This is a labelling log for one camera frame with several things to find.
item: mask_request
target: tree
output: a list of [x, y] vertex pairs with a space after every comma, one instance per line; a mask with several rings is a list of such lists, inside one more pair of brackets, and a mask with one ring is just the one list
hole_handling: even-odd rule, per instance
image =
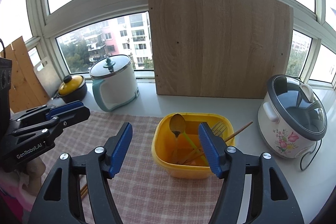
[[89, 60], [90, 53], [84, 40], [76, 44], [60, 43], [59, 45], [71, 73], [87, 72], [88, 68], [92, 66]]
[[299, 76], [303, 63], [306, 59], [307, 50], [304, 52], [291, 49], [289, 54], [286, 75]]
[[152, 59], [144, 59], [144, 69], [154, 69], [154, 64]]
[[135, 66], [135, 62], [134, 62], [133, 58], [131, 59], [131, 63], [132, 63], [133, 70], [135, 70], [136, 66]]

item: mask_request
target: apartment building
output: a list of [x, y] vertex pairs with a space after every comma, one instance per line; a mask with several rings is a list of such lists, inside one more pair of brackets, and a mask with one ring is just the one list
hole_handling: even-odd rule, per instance
[[299, 32], [293, 32], [292, 49], [305, 52], [310, 47], [310, 38]]
[[131, 57], [135, 68], [144, 68], [146, 59], [152, 59], [148, 12], [108, 20], [120, 54]]
[[119, 47], [115, 38], [115, 32], [111, 28], [110, 21], [111, 20], [100, 22], [102, 40], [105, 42], [106, 52], [108, 56], [120, 54]]
[[88, 51], [90, 54], [89, 58], [90, 62], [95, 63], [99, 60], [102, 60], [106, 56], [107, 46], [102, 40], [102, 37], [103, 37], [102, 33], [84, 37], [86, 46], [88, 47]]

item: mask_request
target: metal fork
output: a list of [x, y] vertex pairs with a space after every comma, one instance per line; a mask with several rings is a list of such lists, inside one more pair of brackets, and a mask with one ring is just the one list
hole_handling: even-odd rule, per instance
[[214, 135], [222, 138], [226, 129], [226, 125], [222, 121], [219, 121], [211, 128], [211, 131], [214, 133]]

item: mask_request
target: power cord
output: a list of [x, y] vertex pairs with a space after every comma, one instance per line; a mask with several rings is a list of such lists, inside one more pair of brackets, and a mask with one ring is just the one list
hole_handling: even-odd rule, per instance
[[3, 42], [2, 42], [1, 38], [0, 38], [0, 43], [1, 43], [2, 48], [3, 48], [3, 58], [5, 59], [6, 58], [6, 49], [5, 49], [5, 45], [3, 45]]
[[300, 169], [301, 169], [301, 171], [305, 171], [305, 170], [308, 168], [308, 166], [311, 164], [311, 162], [312, 162], [313, 159], [315, 158], [317, 152], [319, 152], [321, 145], [322, 145], [322, 140], [320, 141], [319, 148], [317, 149], [315, 155], [311, 158], [310, 162], [308, 163], [308, 165], [307, 165], [305, 168], [302, 168], [302, 160], [303, 160], [303, 158], [304, 158], [306, 155], [308, 155], [308, 154], [313, 154], [313, 153], [314, 153], [314, 151], [315, 151], [315, 149], [316, 149], [316, 147], [317, 147], [317, 142], [316, 142], [316, 144], [315, 144], [315, 147], [314, 147], [314, 150], [313, 150], [313, 151], [308, 151], [308, 152], [306, 152], [306, 153], [302, 156], [301, 161], [300, 161]]

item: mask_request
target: lid handle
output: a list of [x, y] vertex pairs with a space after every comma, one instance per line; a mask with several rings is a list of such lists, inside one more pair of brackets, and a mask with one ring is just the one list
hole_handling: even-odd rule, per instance
[[303, 91], [303, 93], [307, 97], [308, 101], [310, 103], [313, 103], [313, 101], [314, 101], [314, 92], [313, 92], [313, 89], [311, 88], [311, 86], [309, 86], [308, 84], [301, 84], [300, 85], [300, 89]]
[[64, 83], [69, 83], [69, 82], [71, 81], [71, 79], [72, 79], [72, 76], [71, 76], [71, 75], [67, 75], [67, 76], [65, 76], [65, 77], [63, 78], [63, 82], [64, 82]]
[[115, 61], [112, 61], [109, 57], [106, 58], [106, 64], [103, 66], [104, 68], [108, 68], [109, 71], [113, 72], [113, 66], [116, 64]]

